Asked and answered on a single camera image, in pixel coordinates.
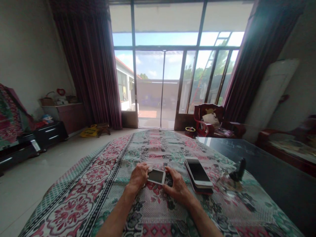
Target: small wooden stool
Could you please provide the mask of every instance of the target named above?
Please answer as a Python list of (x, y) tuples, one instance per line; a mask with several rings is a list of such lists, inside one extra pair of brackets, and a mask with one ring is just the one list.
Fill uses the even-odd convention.
[(102, 133), (107, 133), (109, 135), (111, 135), (110, 131), (109, 131), (109, 123), (98, 123), (97, 124), (97, 128), (99, 129), (98, 131), (98, 138), (102, 135)]

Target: smartphone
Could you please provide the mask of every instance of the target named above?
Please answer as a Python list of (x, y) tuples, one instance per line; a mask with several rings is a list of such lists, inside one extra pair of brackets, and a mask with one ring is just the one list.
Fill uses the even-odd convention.
[(193, 178), (194, 184), (199, 186), (212, 187), (213, 183), (207, 176), (203, 166), (198, 159), (185, 159), (189, 173)]
[(190, 178), (190, 182), (192, 184), (192, 187), (193, 187), (193, 190), (197, 193), (197, 194), (206, 194), (206, 195), (211, 195), (213, 194), (213, 189), (211, 189), (210, 187), (207, 187), (207, 186), (203, 186), (203, 188), (199, 188), (195, 185), (193, 179), (192, 179), (192, 176), (189, 175), (189, 178)]
[(165, 184), (166, 172), (152, 169), (152, 172), (148, 173), (148, 181), (156, 184)]

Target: dark red curtain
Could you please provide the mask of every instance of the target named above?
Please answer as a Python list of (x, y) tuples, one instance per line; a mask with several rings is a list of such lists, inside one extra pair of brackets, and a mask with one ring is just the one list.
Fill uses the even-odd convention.
[(90, 124), (122, 128), (109, 6), (106, 0), (50, 0), (77, 96)]
[(277, 60), (303, 9), (300, 0), (255, 2), (224, 98), (226, 121), (245, 122), (266, 69)]

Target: hand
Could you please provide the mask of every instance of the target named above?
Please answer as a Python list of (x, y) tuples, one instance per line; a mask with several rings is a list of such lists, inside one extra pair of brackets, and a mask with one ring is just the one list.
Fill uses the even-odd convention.
[(197, 201), (193, 194), (189, 191), (187, 185), (185, 184), (182, 175), (170, 167), (166, 167), (166, 172), (169, 172), (173, 179), (173, 186), (169, 187), (164, 184), (164, 191), (174, 198), (177, 202), (188, 208), (192, 202)]
[(132, 172), (126, 188), (134, 195), (140, 191), (140, 189), (147, 182), (148, 177), (148, 165), (146, 162), (138, 163)]

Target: roof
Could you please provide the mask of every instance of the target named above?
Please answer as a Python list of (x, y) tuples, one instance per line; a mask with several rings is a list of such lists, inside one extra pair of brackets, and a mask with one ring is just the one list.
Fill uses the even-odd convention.
[(129, 70), (132, 74), (134, 74), (134, 71), (132, 70), (132, 69), (130, 69), (128, 66), (126, 66), (126, 64), (125, 63), (123, 63), (120, 59), (118, 59), (116, 56), (115, 56), (115, 60), (118, 62), (118, 63), (120, 63), (123, 67), (125, 67), (127, 70)]

